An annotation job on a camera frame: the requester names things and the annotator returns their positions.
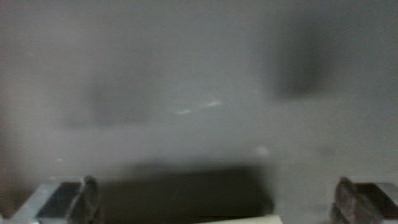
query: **gray surface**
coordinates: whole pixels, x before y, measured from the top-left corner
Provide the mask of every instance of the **gray surface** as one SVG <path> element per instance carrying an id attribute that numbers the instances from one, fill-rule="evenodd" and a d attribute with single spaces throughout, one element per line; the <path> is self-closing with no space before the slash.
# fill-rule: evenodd
<path id="1" fill-rule="evenodd" d="M 4 1 L 2 163 L 86 174 L 272 167 L 286 224 L 398 182 L 397 1 Z"/>

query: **gray wall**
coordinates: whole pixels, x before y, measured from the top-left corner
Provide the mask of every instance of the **gray wall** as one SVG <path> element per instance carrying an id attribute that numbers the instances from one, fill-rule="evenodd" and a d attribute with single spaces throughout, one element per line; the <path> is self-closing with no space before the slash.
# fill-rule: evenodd
<path id="1" fill-rule="evenodd" d="M 249 164 L 285 222 L 320 223 L 341 175 L 398 183 L 397 14 L 397 1 L 2 2 L 9 189 Z"/>

